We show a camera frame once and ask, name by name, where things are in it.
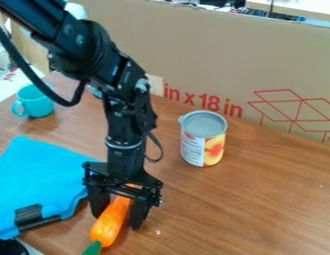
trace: table surface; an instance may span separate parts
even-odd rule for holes
[[[45,80],[65,96],[77,84],[56,73]],[[12,101],[0,104],[0,154],[24,133],[105,159],[106,120],[90,94],[78,106],[56,107],[38,120],[13,118]],[[165,159],[146,169],[165,183],[165,203],[151,210],[140,230],[124,227],[103,254],[330,255],[329,145],[227,118],[224,159],[198,168],[179,155],[176,120],[192,108],[160,97],[153,103]],[[149,154],[156,153],[150,144]],[[81,254],[94,221],[82,202],[74,217],[20,237],[45,254]]]
[[[246,0],[246,7],[270,10],[271,0]],[[330,21],[330,0],[274,0],[273,12]]]

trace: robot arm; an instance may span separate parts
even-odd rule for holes
[[[81,81],[68,102],[50,90],[29,68],[0,28],[0,41],[26,76],[50,99],[76,105],[85,84],[102,92],[108,119],[108,162],[84,163],[94,216],[110,203],[112,193],[131,198],[131,226],[140,227],[152,206],[160,206],[164,184],[144,170],[145,158],[159,161],[163,149],[151,133],[157,122],[150,101],[145,71],[110,40],[107,31],[93,21],[79,21],[64,10],[63,0],[0,0],[0,11],[32,32],[32,38],[50,51],[57,71]],[[159,159],[146,156],[149,137],[162,151]]]

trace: blue towel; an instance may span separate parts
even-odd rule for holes
[[[80,199],[88,195],[82,184],[82,163],[87,156],[19,135],[0,156],[0,238],[19,234],[15,210],[42,205],[42,216],[73,215]]]

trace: orange carrot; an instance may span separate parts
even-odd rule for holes
[[[130,203],[129,198],[117,196],[91,228],[91,241],[100,241],[102,247],[111,246],[125,221]]]

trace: tin can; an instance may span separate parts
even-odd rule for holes
[[[212,166],[223,157],[227,121],[210,111],[195,111],[178,118],[181,125],[180,153],[195,166]]]

